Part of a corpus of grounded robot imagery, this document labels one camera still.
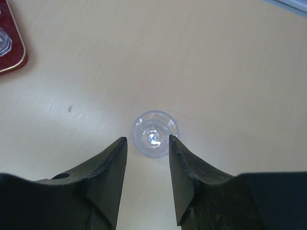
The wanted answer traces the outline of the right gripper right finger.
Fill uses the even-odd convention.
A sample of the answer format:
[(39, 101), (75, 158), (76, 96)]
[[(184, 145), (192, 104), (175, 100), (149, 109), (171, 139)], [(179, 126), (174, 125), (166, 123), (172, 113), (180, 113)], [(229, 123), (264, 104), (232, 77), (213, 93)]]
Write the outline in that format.
[(306, 172), (229, 175), (169, 137), (177, 225), (183, 230), (304, 230)]

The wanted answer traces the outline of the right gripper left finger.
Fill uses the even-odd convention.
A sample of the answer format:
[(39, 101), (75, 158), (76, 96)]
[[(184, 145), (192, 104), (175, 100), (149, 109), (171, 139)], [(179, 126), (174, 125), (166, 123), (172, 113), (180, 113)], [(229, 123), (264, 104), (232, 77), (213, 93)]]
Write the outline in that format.
[(127, 139), (51, 179), (0, 175), (3, 230), (114, 230), (127, 163)]

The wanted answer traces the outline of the red rectangular serving tray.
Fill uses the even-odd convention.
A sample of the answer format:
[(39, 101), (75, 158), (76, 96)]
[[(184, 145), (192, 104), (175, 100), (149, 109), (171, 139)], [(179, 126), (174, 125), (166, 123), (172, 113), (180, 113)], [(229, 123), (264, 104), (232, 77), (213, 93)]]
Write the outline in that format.
[(26, 65), (28, 55), (9, 2), (0, 2), (0, 74)]

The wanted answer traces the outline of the clear glass right upper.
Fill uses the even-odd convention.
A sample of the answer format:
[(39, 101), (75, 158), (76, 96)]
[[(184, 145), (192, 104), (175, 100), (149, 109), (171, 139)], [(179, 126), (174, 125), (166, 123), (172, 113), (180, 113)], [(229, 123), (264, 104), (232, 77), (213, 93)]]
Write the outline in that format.
[(148, 158), (158, 159), (169, 154), (169, 136), (179, 137), (179, 126), (166, 112), (151, 110), (141, 114), (132, 126), (135, 148)]

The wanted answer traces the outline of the aluminium table frame rail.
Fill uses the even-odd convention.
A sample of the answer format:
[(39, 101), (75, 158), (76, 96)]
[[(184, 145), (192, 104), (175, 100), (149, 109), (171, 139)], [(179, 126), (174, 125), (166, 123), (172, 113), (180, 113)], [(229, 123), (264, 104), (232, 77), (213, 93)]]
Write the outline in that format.
[(304, 18), (307, 17), (307, 0), (266, 0), (266, 2)]

